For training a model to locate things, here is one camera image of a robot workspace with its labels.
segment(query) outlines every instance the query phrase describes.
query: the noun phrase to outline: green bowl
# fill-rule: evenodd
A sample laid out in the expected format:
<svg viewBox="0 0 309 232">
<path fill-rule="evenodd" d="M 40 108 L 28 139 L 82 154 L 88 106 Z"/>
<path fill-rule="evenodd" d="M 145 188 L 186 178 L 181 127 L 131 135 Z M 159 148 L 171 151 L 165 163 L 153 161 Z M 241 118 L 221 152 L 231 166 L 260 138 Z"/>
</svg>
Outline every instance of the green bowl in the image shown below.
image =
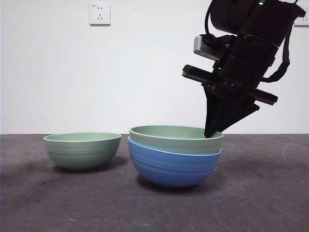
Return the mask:
<svg viewBox="0 0 309 232">
<path fill-rule="evenodd" d="M 58 166 L 90 170 L 108 163 L 117 153 L 121 135 L 112 133 L 56 134 L 43 138 L 50 159 Z"/>
<path fill-rule="evenodd" d="M 161 151 L 206 155 L 217 153 L 223 134 L 205 138 L 204 129 L 178 126 L 141 126 L 130 130 L 132 141 Z"/>
</svg>

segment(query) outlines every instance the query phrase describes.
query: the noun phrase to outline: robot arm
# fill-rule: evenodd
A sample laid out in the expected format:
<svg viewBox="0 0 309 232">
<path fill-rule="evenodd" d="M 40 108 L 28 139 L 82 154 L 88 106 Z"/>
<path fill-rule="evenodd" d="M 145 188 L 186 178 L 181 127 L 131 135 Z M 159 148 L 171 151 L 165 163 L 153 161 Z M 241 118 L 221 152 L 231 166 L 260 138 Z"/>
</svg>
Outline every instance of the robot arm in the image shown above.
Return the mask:
<svg viewBox="0 0 309 232">
<path fill-rule="evenodd" d="M 205 35 L 195 38 L 194 53 L 214 60 L 213 71 L 186 65 L 183 76 L 202 83 L 207 97 L 205 136 L 224 131 L 259 110 L 255 101 L 273 105 L 278 97 L 257 89 L 260 82 L 278 81 L 289 61 L 294 20 L 306 12 L 295 3 L 279 0 L 213 0 L 205 20 Z M 231 33 L 216 38 L 213 25 Z M 264 78 L 284 41 L 282 64 Z"/>
</svg>

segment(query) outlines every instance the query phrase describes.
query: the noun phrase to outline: ribbed bowl side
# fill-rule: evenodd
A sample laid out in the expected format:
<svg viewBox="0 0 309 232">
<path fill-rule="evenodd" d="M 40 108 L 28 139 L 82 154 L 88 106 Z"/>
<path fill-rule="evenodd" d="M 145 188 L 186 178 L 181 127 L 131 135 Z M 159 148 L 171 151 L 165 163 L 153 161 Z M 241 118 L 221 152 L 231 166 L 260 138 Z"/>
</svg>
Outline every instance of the ribbed bowl side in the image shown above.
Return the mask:
<svg viewBox="0 0 309 232">
<path fill-rule="evenodd" d="M 70 170 L 87 170 L 109 162 L 117 153 L 120 138 L 94 142 L 44 141 L 50 159 Z"/>
<path fill-rule="evenodd" d="M 157 185 L 181 188 L 199 184 L 213 171 L 217 155 L 181 155 L 140 146 L 129 140 L 132 162 L 138 172 Z"/>
</svg>

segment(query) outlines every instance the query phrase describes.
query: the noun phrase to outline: bowl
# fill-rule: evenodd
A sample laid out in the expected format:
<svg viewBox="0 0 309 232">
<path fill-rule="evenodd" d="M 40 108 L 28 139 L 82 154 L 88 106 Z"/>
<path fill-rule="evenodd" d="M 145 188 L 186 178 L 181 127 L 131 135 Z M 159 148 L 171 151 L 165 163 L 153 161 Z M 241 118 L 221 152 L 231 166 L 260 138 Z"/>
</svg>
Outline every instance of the bowl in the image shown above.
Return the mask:
<svg viewBox="0 0 309 232">
<path fill-rule="evenodd" d="M 141 126 L 130 130 L 132 141 L 161 151 L 184 154 L 213 154 L 221 148 L 223 134 L 205 138 L 204 129 L 179 126 Z"/>
<path fill-rule="evenodd" d="M 90 170 L 108 163 L 117 153 L 121 135 L 113 133 L 71 133 L 43 138 L 50 159 L 58 166 Z"/>
<path fill-rule="evenodd" d="M 140 175 L 165 188 L 199 184 L 212 173 L 221 154 L 221 150 L 206 155 L 172 153 L 128 140 L 131 160 Z"/>
</svg>

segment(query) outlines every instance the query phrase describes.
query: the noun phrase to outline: black strap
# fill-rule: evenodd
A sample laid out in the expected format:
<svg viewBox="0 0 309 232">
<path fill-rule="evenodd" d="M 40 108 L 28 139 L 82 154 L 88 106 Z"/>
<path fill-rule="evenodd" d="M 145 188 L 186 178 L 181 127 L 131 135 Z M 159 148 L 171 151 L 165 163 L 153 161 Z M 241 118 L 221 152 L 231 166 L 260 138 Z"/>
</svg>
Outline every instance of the black strap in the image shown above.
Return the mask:
<svg viewBox="0 0 309 232">
<path fill-rule="evenodd" d="M 269 78 L 263 77 L 261 79 L 261 82 L 267 82 L 267 83 L 276 82 L 276 81 L 279 81 L 285 75 L 285 73 L 286 73 L 286 71 L 287 71 L 287 69 L 290 65 L 289 43 L 290 43 L 292 27 L 293 27 L 293 24 L 291 24 L 291 26 L 290 26 L 290 28 L 287 31 L 287 34 L 285 36 L 281 65 L 279 66 L 278 70 L 275 71 Z"/>
</svg>

